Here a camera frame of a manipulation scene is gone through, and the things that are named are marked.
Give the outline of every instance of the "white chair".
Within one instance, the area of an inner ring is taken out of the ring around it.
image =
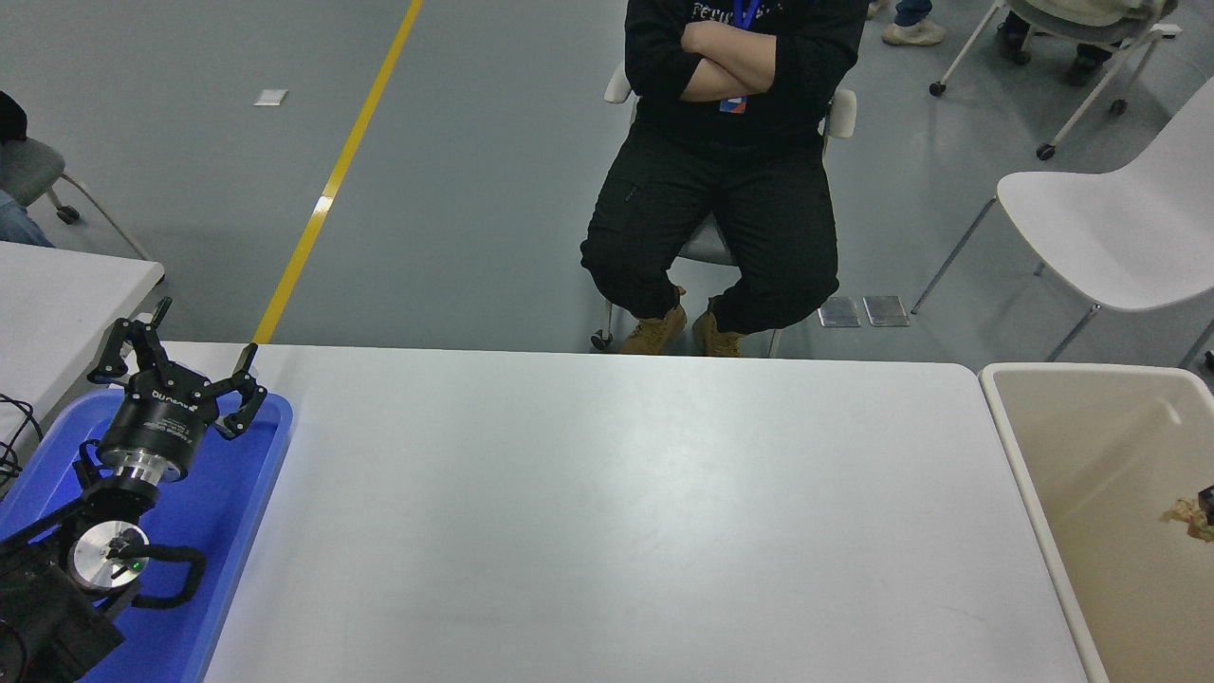
[[[632,93],[632,86],[628,82],[628,75],[624,73],[624,62],[620,62],[615,67],[615,73],[612,74],[611,80],[607,82],[607,91],[603,92],[603,99],[612,104],[623,104],[628,102],[629,96]],[[636,119],[636,103],[632,104],[632,119]],[[830,99],[830,107],[827,110],[827,115],[822,123],[822,158],[826,159],[827,143],[832,137],[847,138],[851,137],[856,131],[856,93],[851,90],[839,89],[835,91],[834,97]],[[705,263],[717,263],[722,266],[737,266],[737,260],[733,258],[733,254],[730,252],[730,247],[725,244],[725,235],[721,233],[721,226],[716,222],[716,216],[709,214],[704,222],[699,223],[692,232],[691,238],[683,244],[683,247],[679,251],[679,255],[690,258],[692,261],[700,261]],[[606,352],[614,340],[614,335],[611,331],[612,313],[614,312],[614,306],[611,301],[605,300],[603,311],[603,325],[597,331],[590,335],[590,343],[595,349],[600,352]],[[775,358],[776,352],[779,351],[779,337],[783,329],[773,329],[771,334],[771,345],[767,348],[767,357]]]
[[[1017,64],[1023,66],[1029,62],[1032,53],[1028,51],[1028,44],[1036,32],[1044,32],[1074,42],[1085,42],[1108,50],[1113,53],[1112,68],[1105,73],[1105,76],[1100,79],[1100,82],[1097,82],[1091,92],[1088,93],[1087,99],[1079,104],[1079,108],[1074,110],[1070,120],[1067,120],[1062,129],[1059,130],[1057,135],[1055,135],[1049,142],[1045,142],[1037,148],[1037,158],[1043,161],[1049,160],[1054,156],[1054,152],[1057,149],[1057,146],[1062,143],[1062,138],[1071,131],[1071,127],[1076,124],[1076,121],[1083,116],[1084,112],[1088,110],[1088,107],[1096,101],[1096,97],[1105,91],[1105,87],[1107,87],[1108,84],[1112,82],[1113,78],[1117,76],[1118,72],[1122,70],[1122,67],[1125,66],[1125,61],[1129,56],[1136,52],[1140,47],[1146,47],[1146,53],[1142,56],[1142,61],[1139,62],[1138,68],[1134,70],[1134,75],[1130,76],[1130,80],[1125,84],[1122,96],[1114,99],[1108,108],[1110,113],[1113,115],[1125,113],[1125,93],[1138,80],[1142,69],[1146,68],[1147,62],[1151,61],[1151,55],[1155,52],[1156,45],[1158,45],[1161,40],[1180,35],[1180,27],[1175,24],[1156,23],[1159,21],[1159,16],[1163,12],[1163,0],[1158,0],[1155,2],[1148,17],[1124,18],[1112,25],[1094,27],[1070,22],[1049,15],[1028,4],[1027,0],[995,0],[994,4],[991,5],[991,8],[987,10],[986,16],[982,17],[982,21],[978,22],[977,28],[974,29],[974,34],[965,41],[965,46],[961,47],[961,52],[957,55],[952,66],[949,66],[948,70],[944,72],[943,78],[932,82],[927,91],[935,97],[940,97],[948,89],[948,79],[953,76],[953,72],[957,70],[957,67],[961,63],[961,59],[965,58],[965,55],[970,52],[970,49],[974,46],[978,35],[987,27],[987,24],[991,23],[992,17],[994,17],[995,12],[998,12],[1002,7],[1011,8],[1029,23],[1029,30],[1025,36],[1021,51],[1014,57]],[[1119,46],[1113,45],[1114,42],[1119,42]]]
[[[1059,358],[1102,306],[1150,311],[1214,286],[1214,80],[1124,167],[1105,173],[1015,172],[999,181],[910,308],[917,313],[995,201],[1091,307],[1046,360]],[[1208,336],[1210,328],[1203,332]],[[1198,340],[1196,349],[1203,343]],[[1181,366],[1191,359],[1186,357]]]
[[[135,252],[140,255],[144,261],[151,261],[147,251],[143,246],[135,239],[131,233],[123,229],[113,217],[101,206],[101,204],[84,188],[83,184],[75,181],[64,170],[67,167],[67,161],[63,160],[63,155],[55,150],[53,147],[34,140],[33,137],[22,141],[10,141],[4,146],[4,166],[0,169],[0,189],[7,192],[13,199],[17,200],[22,206],[29,206],[39,197],[46,194],[55,205],[55,214],[59,216],[59,220],[72,224],[80,218],[80,211],[72,206],[64,205],[59,201],[57,194],[55,194],[55,181],[63,178],[75,186],[86,199],[92,201],[93,206],[101,211],[101,215],[106,216],[109,224],[114,226],[114,229],[123,235],[123,239],[135,249]]]

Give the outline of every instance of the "gray floor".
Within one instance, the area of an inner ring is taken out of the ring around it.
[[[248,340],[304,229],[408,2],[7,2],[0,89],[164,261],[176,309],[164,335]],[[1134,158],[1214,75],[1214,0],[1185,0],[1130,109],[1106,96],[1049,164],[1033,156],[1083,97],[1061,84],[1072,46],[1036,44],[1017,68],[991,36],[927,95],[986,2],[942,2],[932,49],[866,32],[845,85],[856,137],[830,150],[840,295],[914,301],[1003,175],[1107,171]],[[293,345],[529,352],[589,351],[601,300],[578,266],[599,184],[626,108],[601,99],[620,57],[624,0],[431,0],[367,131],[274,341]],[[282,108],[255,108],[287,87]],[[63,226],[30,212],[70,249],[127,255],[91,206]],[[912,326],[784,335],[787,358],[949,362],[971,369],[1042,360],[1087,308],[998,211]],[[688,311],[734,278],[680,261]],[[1102,313],[1063,360],[1174,365],[1214,315],[1203,296],[1168,309]],[[617,318],[617,336],[629,319]],[[761,355],[766,338],[747,340]],[[687,340],[676,353],[691,353]]]

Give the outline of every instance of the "robotic arm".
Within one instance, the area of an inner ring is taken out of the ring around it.
[[[80,497],[0,542],[0,679],[78,681],[123,643],[113,621],[124,609],[171,609],[198,590],[203,553],[152,543],[140,518],[155,507],[161,484],[189,474],[210,426],[225,439],[249,429],[266,389],[250,375],[255,345],[232,377],[215,383],[169,360],[157,328],[171,302],[163,298],[149,323],[114,320],[87,375],[121,385],[123,347],[134,348],[138,372],[123,386],[118,414],[100,442],[80,445]],[[242,404],[220,416],[217,399],[232,392]],[[176,596],[140,594],[138,576],[153,560],[189,565]]]

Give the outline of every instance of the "lanyard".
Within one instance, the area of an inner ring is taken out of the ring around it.
[[[742,12],[742,0],[733,0],[733,25],[741,28],[742,30],[750,30],[750,24],[755,21],[755,15],[759,13],[759,2],[762,0],[750,0],[750,8]]]

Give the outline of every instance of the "person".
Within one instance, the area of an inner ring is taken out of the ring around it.
[[[889,0],[873,0],[868,4],[868,18],[877,16]],[[894,23],[881,32],[881,42],[886,45],[918,45],[927,47],[944,40],[944,27],[927,18],[931,13],[931,0],[902,0],[895,7],[897,15]]]
[[[0,91],[0,169],[4,167],[4,146],[11,141],[25,140],[27,124],[25,110]],[[25,206],[4,189],[0,189],[0,240],[53,246],[38,223],[29,218]]]
[[[1176,1],[1163,0],[1162,16],[1172,13],[1176,8]],[[1112,25],[1123,18],[1146,18],[1158,6],[1158,2],[1151,0],[1146,2],[1130,0],[1028,0],[1028,4],[1068,22],[1096,27]],[[1008,18],[999,24],[999,29],[995,32],[995,46],[999,55],[1008,59],[1016,59],[1029,30],[1031,25],[1027,21],[1016,12],[1009,11]],[[1117,41],[1112,46],[1119,45],[1121,41]],[[1062,80],[1074,86],[1088,85],[1112,56],[1113,53],[1104,47],[1080,42],[1074,49],[1074,59],[1062,73]]]
[[[704,355],[806,318],[839,288],[818,123],[856,63],[864,0],[629,0],[636,121],[582,243],[599,290],[637,318],[622,354],[683,329],[666,271],[716,215],[741,278],[693,325]]]

